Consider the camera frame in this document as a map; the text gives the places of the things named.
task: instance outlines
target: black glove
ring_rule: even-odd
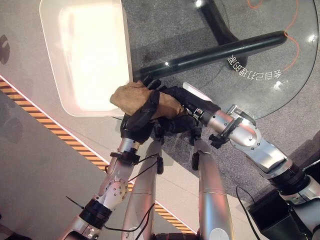
[[[150,137],[155,124],[155,121],[150,122],[150,120],[157,111],[159,91],[166,93],[166,90],[170,89],[163,86],[157,90],[156,88],[161,85],[161,81],[151,82],[150,79],[145,79],[142,82],[146,87],[149,85],[148,89],[153,90],[146,103],[132,116],[124,115],[120,129],[122,138],[129,138],[143,144]],[[160,117],[157,120],[164,130],[174,134],[192,130],[197,126],[197,121],[191,115],[177,116],[174,119]]]
[[[203,100],[182,87],[173,86],[163,89],[162,92],[171,95],[192,112],[199,108],[213,115],[221,109],[211,101]]]

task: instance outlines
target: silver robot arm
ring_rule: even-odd
[[[227,113],[218,110],[212,114],[199,108],[193,108],[191,112],[217,133],[216,136],[210,136],[213,146],[219,148],[229,141],[233,147],[245,153],[261,176],[292,206],[297,216],[313,233],[313,239],[317,239],[320,231],[320,184],[265,140],[255,126],[255,121],[250,117],[242,117],[247,115],[236,105]]]
[[[123,138],[112,159],[105,180],[83,211],[76,216],[58,240],[96,240],[114,208],[128,192],[128,179],[139,160],[137,141]]]

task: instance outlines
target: orange cable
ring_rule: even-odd
[[[291,64],[289,66],[287,66],[283,71],[287,71],[289,68],[291,68],[297,61],[298,57],[299,57],[299,53],[300,53],[300,47],[299,47],[299,43],[297,40],[295,40],[292,36],[289,36],[288,35],[288,30],[289,28],[292,27],[292,25],[295,23],[296,19],[297,19],[297,16],[298,16],[298,10],[299,10],[299,0],[295,0],[295,15],[292,19],[292,22],[289,24],[289,26],[284,30],[284,35],[290,39],[292,42],[295,43],[296,45],[296,55],[294,57],[294,59],[292,60]]]
[[[260,2],[258,3],[258,5],[252,6],[250,0],[247,0],[248,6],[249,6],[251,9],[258,9],[258,8],[262,5],[263,2],[264,2],[264,0],[260,0]],[[284,35],[285,35],[288,39],[290,39],[292,42],[295,43],[297,50],[296,50],[296,55],[295,55],[294,59],[292,60],[291,64],[290,64],[289,66],[287,66],[283,71],[287,71],[289,68],[291,68],[291,67],[296,63],[296,61],[297,61],[297,59],[298,59],[298,57],[299,57],[299,53],[300,53],[300,46],[299,46],[298,41],[297,41],[295,38],[293,38],[292,36],[289,36],[289,35],[288,35],[288,30],[289,30],[289,28],[291,28],[291,27],[293,26],[293,24],[295,23],[295,21],[296,21],[296,19],[297,19],[297,16],[298,16],[299,0],[295,0],[295,6],[296,6],[296,7],[295,7],[295,15],[293,16],[293,19],[292,19],[291,23],[289,24],[289,26],[284,30]]]
[[[250,0],[247,0],[248,6],[249,6],[251,9],[258,9],[258,8],[260,8],[260,6],[261,6],[261,4],[262,4],[263,2],[264,2],[264,0],[260,0],[260,2],[258,3],[258,5],[252,6]]]

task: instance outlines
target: black table leg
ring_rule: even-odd
[[[216,46],[190,55],[168,60],[163,63],[147,66],[133,72],[133,81],[160,79],[173,74],[195,69],[214,62],[225,60],[231,56],[246,58],[250,55],[275,48],[287,40],[284,31],[275,31],[244,40],[234,41]]]
[[[202,12],[206,22],[211,28],[215,39],[219,45],[225,45],[232,42],[239,41],[235,35],[229,30],[224,19],[222,18],[217,5],[214,0],[202,0],[204,1],[202,6],[199,8]],[[248,58],[247,57],[237,57],[240,65],[246,67]]]

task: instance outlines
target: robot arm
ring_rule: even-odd
[[[261,176],[279,191],[288,205],[292,206],[305,226],[314,233],[314,236],[318,235],[320,184],[306,175],[277,147],[265,140],[255,121],[236,105],[225,113],[196,88],[185,83],[183,87],[189,92],[187,94],[198,96],[197,99],[193,96],[192,101],[184,102],[190,114],[217,133],[210,136],[211,145],[219,148],[230,141],[233,147],[245,153]]]

